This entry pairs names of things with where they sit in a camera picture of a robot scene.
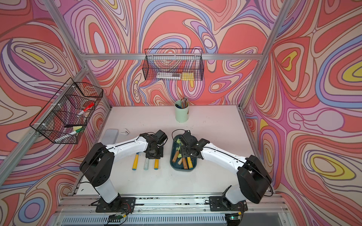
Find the light blue rake pale handle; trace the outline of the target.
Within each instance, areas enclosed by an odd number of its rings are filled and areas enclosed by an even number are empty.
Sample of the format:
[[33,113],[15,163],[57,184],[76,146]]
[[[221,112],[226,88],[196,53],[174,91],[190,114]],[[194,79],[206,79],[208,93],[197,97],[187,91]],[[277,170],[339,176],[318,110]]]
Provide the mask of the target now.
[[143,169],[144,170],[148,170],[149,169],[149,164],[150,164],[150,160],[148,158],[145,159],[145,162],[144,162],[144,167]]

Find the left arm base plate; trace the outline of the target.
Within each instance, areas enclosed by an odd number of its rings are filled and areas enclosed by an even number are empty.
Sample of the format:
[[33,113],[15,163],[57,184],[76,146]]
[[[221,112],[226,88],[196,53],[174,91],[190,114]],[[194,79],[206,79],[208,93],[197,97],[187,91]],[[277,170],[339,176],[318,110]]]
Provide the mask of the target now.
[[135,197],[117,197],[111,203],[106,203],[103,198],[99,199],[96,206],[97,213],[111,213],[111,212],[126,212],[127,214],[133,213],[135,208]]

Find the teal storage box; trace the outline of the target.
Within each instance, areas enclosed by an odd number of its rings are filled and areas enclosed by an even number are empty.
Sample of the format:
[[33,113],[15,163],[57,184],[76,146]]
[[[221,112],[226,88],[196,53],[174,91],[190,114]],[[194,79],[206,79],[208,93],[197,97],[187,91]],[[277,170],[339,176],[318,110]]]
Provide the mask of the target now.
[[191,172],[194,170],[197,166],[197,158],[187,158],[186,161],[183,161],[182,154],[180,151],[180,141],[179,138],[181,135],[177,135],[173,139],[173,145],[171,150],[171,156],[170,156],[170,165],[174,170],[177,171],[184,171],[184,172]]

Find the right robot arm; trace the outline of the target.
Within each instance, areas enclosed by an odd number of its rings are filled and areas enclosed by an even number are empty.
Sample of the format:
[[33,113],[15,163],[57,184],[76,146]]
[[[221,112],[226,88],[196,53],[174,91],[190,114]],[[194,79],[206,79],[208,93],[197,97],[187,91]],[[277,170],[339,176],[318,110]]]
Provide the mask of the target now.
[[245,200],[259,204],[272,185],[267,170],[254,155],[244,157],[232,154],[206,139],[198,140],[190,131],[185,131],[179,140],[182,157],[213,162],[237,176],[238,184],[228,187],[222,195],[227,204],[236,205]]

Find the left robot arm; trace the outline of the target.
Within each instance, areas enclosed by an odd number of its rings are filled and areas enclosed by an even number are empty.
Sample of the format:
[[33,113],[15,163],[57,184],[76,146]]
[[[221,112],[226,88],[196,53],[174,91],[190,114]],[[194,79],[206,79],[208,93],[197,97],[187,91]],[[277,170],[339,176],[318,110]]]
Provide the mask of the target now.
[[137,153],[145,153],[147,159],[159,160],[163,157],[167,135],[159,130],[156,133],[141,133],[138,137],[117,144],[95,144],[79,169],[93,188],[107,204],[119,200],[120,195],[110,180],[113,164]]

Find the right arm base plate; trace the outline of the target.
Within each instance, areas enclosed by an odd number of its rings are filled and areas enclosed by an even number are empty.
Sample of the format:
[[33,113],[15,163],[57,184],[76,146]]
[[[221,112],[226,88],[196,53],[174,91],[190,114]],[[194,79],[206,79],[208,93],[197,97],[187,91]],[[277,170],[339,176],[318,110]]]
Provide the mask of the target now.
[[237,211],[237,212],[246,212],[248,211],[248,206],[246,201],[238,202],[237,204],[232,204],[225,197],[222,196],[210,196],[208,200],[205,200],[205,203],[209,205],[210,211]]

